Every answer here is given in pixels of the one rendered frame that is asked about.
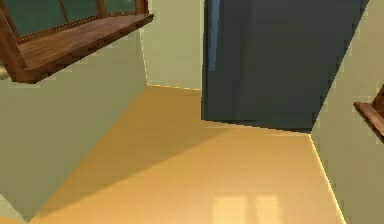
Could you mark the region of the brown wooden framed window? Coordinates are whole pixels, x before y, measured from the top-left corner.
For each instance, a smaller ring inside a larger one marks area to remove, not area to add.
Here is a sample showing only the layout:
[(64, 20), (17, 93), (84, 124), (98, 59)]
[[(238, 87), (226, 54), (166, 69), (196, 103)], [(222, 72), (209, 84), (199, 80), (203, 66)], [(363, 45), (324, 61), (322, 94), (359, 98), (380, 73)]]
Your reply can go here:
[(355, 110), (384, 144), (384, 84), (371, 103), (354, 102)]
[(0, 0), (0, 67), (35, 84), (152, 20), (147, 0)]

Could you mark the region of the dark blue room door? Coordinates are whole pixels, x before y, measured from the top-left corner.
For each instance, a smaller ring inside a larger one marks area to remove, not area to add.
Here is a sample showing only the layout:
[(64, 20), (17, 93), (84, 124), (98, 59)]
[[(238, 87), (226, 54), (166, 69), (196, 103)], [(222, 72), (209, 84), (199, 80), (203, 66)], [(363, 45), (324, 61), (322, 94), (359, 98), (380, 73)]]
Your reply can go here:
[(308, 133), (369, 0), (204, 0), (202, 117)]

